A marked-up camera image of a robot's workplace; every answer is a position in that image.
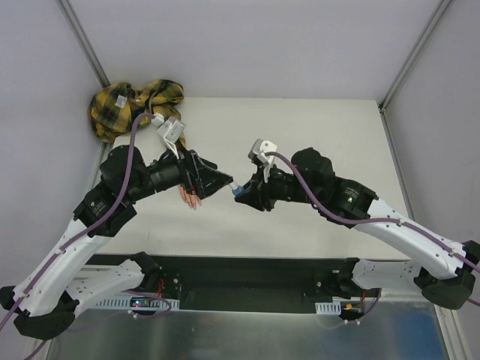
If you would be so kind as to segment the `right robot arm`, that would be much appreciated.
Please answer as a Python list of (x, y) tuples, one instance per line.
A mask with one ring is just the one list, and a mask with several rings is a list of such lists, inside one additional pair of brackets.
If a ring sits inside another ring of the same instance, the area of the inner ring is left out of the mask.
[(231, 184), (237, 203), (261, 212), (270, 212), (278, 201), (308, 203), (327, 221), (373, 236), (406, 256), (403, 261), (345, 259), (334, 278), (340, 296), (397, 289), (450, 310), (479, 304), (472, 297), (479, 243), (453, 241), (402, 215), (375, 191), (337, 176), (331, 160), (314, 148), (287, 159), (270, 142), (261, 142), (248, 157), (256, 172), (244, 185)]

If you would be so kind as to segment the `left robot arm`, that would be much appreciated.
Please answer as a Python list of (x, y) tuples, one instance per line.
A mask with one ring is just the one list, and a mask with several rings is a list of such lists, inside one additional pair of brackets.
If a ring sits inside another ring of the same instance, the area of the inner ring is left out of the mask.
[(85, 310), (126, 290), (150, 290), (163, 279), (160, 266), (136, 253), (105, 274), (75, 280), (79, 270), (137, 212), (137, 201), (182, 185), (201, 200), (233, 183), (233, 177), (194, 150), (165, 151), (146, 165), (133, 145), (114, 148), (100, 165), (100, 182), (73, 212), (64, 235), (42, 263), (16, 286), (1, 288), (1, 306), (26, 337), (51, 340)]

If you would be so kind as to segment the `aluminium frame post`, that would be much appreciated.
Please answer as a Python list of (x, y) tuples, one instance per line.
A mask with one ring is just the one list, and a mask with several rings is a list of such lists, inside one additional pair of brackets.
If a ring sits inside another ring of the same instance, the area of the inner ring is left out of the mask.
[(110, 86), (111, 82), (98, 58), (97, 53), (95, 52), (94, 47), (92, 46), (91, 41), (89, 40), (89, 36), (86, 34), (86, 31), (80, 22), (80, 18), (74, 10), (71, 1), (58, 0), (56, 3), (63, 13), (64, 18), (66, 19), (73, 36), (76, 38), (76, 41), (79, 44), (79, 47), (82, 50), (87, 62), (89, 63), (97, 81), (102, 87)]
[(414, 65), (419, 60), (421, 54), (428, 45), (428, 42), (434, 35), (434, 32), (437, 30), (438, 26), (443, 21), (443, 18), (446, 16), (449, 8), (454, 3), (454, 0), (441, 0), (438, 1), (438, 3), (436, 4), (436, 7), (428, 18), (424, 28), (421, 30), (419, 36), (413, 44), (412, 49), (409, 51), (406, 59), (401, 65), (400, 70), (397, 72), (397, 75), (389, 86), (388, 91), (386, 92), (382, 100), (378, 103), (379, 112), (381, 114), (383, 114), (387, 110), (390, 103), (393, 101), (398, 90), (402, 86), (403, 82), (406, 80), (411, 70), (414, 68)]

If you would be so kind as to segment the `mannequin hand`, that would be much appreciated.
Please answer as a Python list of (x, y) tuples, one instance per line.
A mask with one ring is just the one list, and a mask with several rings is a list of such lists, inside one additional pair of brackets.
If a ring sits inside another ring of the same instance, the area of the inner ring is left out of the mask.
[(191, 209), (197, 210), (202, 205), (202, 201), (198, 196), (189, 194), (181, 185), (178, 186), (178, 190), (183, 202)]

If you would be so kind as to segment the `yellow plaid shirt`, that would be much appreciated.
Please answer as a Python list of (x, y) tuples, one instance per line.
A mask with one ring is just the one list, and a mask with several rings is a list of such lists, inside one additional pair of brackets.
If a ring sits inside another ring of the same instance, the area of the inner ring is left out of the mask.
[(142, 113), (181, 119), (176, 106), (183, 100), (183, 86), (172, 80), (157, 79), (141, 89), (117, 82), (92, 97), (88, 117), (97, 138), (114, 143), (117, 137), (131, 132), (135, 118)]

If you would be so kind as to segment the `left aluminium frame post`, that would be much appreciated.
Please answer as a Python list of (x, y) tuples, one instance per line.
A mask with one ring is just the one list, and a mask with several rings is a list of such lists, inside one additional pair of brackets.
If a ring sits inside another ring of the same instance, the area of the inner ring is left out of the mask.
[(80, 18), (74, 10), (71, 1), (58, 0), (56, 3), (63, 13), (64, 18), (66, 19), (73, 36), (76, 38), (76, 41), (79, 44), (79, 47), (82, 50), (87, 62), (89, 63), (97, 81), (102, 87), (110, 86), (111, 82), (98, 58), (97, 53), (95, 52), (94, 47), (92, 46), (91, 41), (89, 40), (89, 36), (86, 34), (86, 31), (80, 22)]

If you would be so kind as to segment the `blue nail polish bottle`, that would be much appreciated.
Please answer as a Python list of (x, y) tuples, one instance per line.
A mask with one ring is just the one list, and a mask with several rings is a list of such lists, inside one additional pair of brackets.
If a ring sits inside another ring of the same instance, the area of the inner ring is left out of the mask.
[(236, 186), (232, 185), (231, 190), (232, 190), (232, 194), (233, 194), (234, 197), (240, 196), (245, 191), (245, 189), (240, 185), (236, 185)]

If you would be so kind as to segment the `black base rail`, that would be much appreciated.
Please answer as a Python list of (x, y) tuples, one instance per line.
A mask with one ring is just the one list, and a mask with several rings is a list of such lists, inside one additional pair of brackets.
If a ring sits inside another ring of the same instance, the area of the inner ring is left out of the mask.
[(147, 286), (182, 310), (312, 314), (335, 298), (375, 297), (388, 289), (417, 292), (411, 261), (154, 256), (160, 278)]

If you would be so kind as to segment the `right aluminium frame post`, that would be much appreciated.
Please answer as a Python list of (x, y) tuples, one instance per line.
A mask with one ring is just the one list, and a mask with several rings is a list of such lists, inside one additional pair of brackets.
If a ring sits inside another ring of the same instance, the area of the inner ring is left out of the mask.
[(388, 91), (386, 92), (382, 100), (378, 103), (379, 112), (381, 114), (383, 114), (387, 110), (390, 103), (393, 101), (398, 90), (402, 86), (403, 82), (406, 80), (411, 70), (414, 68), (414, 65), (419, 60), (421, 54), (428, 45), (428, 42), (434, 35), (434, 32), (437, 30), (438, 26), (443, 21), (443, 18), (446, 16), (449, 8), (454, 3), (454, 0), (441, 0), (438, 1), (438, 3), (436, 4), (436, 7), (428, 18), (424, 28), (421, 30), (419, 36), (413, 44), (412, 49), (409, 51), (406, 59), (401, 65), (400, 70), (397, 72), (397, 75), (389, 86)]

